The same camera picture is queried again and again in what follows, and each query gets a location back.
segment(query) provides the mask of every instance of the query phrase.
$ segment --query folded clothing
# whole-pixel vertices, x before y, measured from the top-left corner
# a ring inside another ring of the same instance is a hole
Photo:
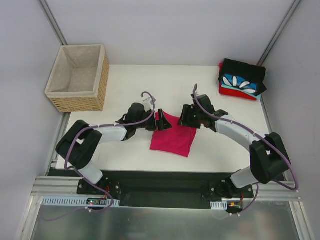
[[[221,62],[219,64],[219,68],[220,68],[220,75],[221,75],[221,70],[223,68],[224,63]],[[219,93],[222,95],[227,95],[227,96],[233,96],[233,97],[238,97],[238,98],[243,98],[243,99],[249,99],[249,100],[253,100],[256,101],[257,99],[260,99],[260,95],[258,96],[254,96],[252,94],[249,94],[248,92],[242,91],[241,89],[237,89],[234,87],[230,87],[226,84],[223,84],[222,82],[219,82]]]
[[[263,83],[265,75],[266,68],[263,66],[224,59],[220,68],[219,82],[244,93],[258,96],[267,90]]]
[[[188,157],[190,148],[196,137],[197,129],[178,125],[179,117],[163,112],[165,118],[171,123],[172,128],[165,131],[154,131],[150,150],[162,151]]]

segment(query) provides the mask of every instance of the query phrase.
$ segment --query metal frame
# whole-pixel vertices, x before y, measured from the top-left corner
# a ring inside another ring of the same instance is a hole
[[[55,36],[56,38],[58,39],[58,41],[60,42],[60,44],[62,46],[66,46],[68,45],[62,31],[60,30],[60,27],[57,23],[57,20],[55,19],[48,3],[46,0],[38,0],[43,12],[44,12],[44,15],[46,16],[46,18],[48,19],[51,27],[52,27],[52,30],[53,32],[55,33]]]
[[[279,37],[283,33],[285,27],[288,25],[289,21],[292,19],[293,15],[296,13],[298,7],[301,5],[303,0],[293,0],[291,6],[286,12],[285,16],[281,20],[278,28],[273,34],[270,42],[268,43],[266,49],[264,50],[259,62],[258,66],[261,66],[267,59],[268,55],[274,48],[276,42]],[[38,0],[45,16],[47,17],[52,30],[54,31],[57,39],[59,40],[61,45],[68,45],[48,3],[46,0]],[[268,118],[268,114],[266,111],[266,106],[264,104],[263,99],[261,99],[261,104],[263,108],[263,112],[267,121],[267,126],[269,131],[271,131],[271,125]],[[68,125],[70,114],[65,113],[60,121],[58,132],[56,135],[55,145],[62,138],[64,133],[66,132],[66,128]],[[58,154],[55,152],[55,149],[52,150],[50,156],[50,163],[48,165],[46,174],[48,174],[51,167],[55,167],[58,160]],[[50,177],[50,176],[39,176],[36,178],[31,196],[22,219],[22,224],[20,226],[20,231],[18,232],[17,239],[21,240],[29,240],[31,239],[37,216],[40,210],[41,203],[43,201],[43,196],[69,196],[69,197],[77,197],[77,187],[80,177]],[[293,186],[293,182],[285,182],[287,185]],[[81,197],[97,197],[92,195],[81,195]],[[289,202],[293,219],[299,234],[300,239],[308,240],[315,239],[313,233],[310,228],[309,221],[306,217],[304,205],[301,200],[301,195],[299,192],[292,192],[288,189],[283,188],[282,186],[270,182],[266,185],[260,185],[259,195],[256,199],[258,202],[262,201],[276,201],[276,202]]]
[[[78,183],[81,177],[59,177],[59,176],[38,176],[35,179],[31,196],[68,196],[68,197],[97,197],[97,195],[77,195]],[[284,181],[286,185],[294,186],[294,182]],[[280,186],[275,182],[259,185],[258,202],[276,201],[276,202],[301,202],[300,192],[291,191]]]

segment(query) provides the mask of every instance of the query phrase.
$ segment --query metal panel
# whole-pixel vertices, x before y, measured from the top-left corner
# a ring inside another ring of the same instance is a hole
[[[41,206],[41,214],[53,219],[73,209]],[[101,213],[79,210],[57,221],[38,219],[32,239],[295,240],[299,236],[289,204],[271,201],[256,202],[240,217],[230,217],[223,210],[130,207],[113,207]]]
[[[39,176],[35,180],[31,194],[33,196],[76,196],[80,179],[80,177]],[[284,183],[291,187],[294,185],[293,182]],[[270,182],[260,184],[257,201],[300,202],[301,195],[299,192],[288,190],[275,182]]]

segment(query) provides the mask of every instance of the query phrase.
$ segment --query pink cloth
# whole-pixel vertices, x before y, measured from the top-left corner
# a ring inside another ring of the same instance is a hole
[[[179,117],[171,116],[165,112],[163,114],[172,125],[172,128],[165,131],[154,131],[150,150],[177,154],[187,158],[196,137],[197,129],[179,126]],[[155,118],[159,119],[158,113],[155,114]]]

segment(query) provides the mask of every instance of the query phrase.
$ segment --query folded clothes stack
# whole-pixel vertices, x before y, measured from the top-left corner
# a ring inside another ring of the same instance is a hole
[[[220,63],[219,93],[249,100],[260,100],[267,90],[263,84],[266,68],[224,59]]]

